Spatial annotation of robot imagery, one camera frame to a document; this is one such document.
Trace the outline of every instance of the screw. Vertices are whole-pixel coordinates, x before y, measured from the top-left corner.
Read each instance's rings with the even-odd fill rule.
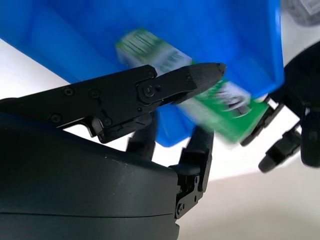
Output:
[[[188,75],[188,76],[186,76],[186,80],[187,80],[188,82],[192,82],[192,77],[191,77],[190,75]]]
[[[161,92],[161,86],[160,86],[160,85],[156,85],[156,86],[155,86],[155,90],[156,90],[157,92]]]
[[[62,120],[62,117],[61,117],[61,115],[58,114],[58,113],[54,113],[54,114],[52,114],[51,117],[50,117],[50,121],[53,122],[53,123],[55,123],[55,124],[60,123],[61,120]]]
[[[63,89],[63,93],[67,96],[72,96],[74,94],[74,90],[67,86]]]
[[[89,96],[93,99],[97,99],[100,97],[100,92],[98,89],[93,88],[89,90]]]
[[[155,95],[154,87],[149,85],[143,88],[143,93],[146,97],[151,98]]]
[[[103,125],[105,127],[109,127],[111,125],[111,119],[109,117],[106,117],[104,120],[103,120]]]
[[[148,78],[150,78],[150,79],[153,79],[155,77],[154,72],[151,70],[148,71],[147,75],[148,75]]]

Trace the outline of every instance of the blue plastic bin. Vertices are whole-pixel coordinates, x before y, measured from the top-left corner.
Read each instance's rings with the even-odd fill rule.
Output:
[[[141,27],[197,63],[227,64],[226,77],[255,97],[284,81],[279,0],[4,0],[0,7],[0,37],[70,83],[126,69],[115,44]],[[177,107],[159,113],[158,143],[190,136],[194,124]]]

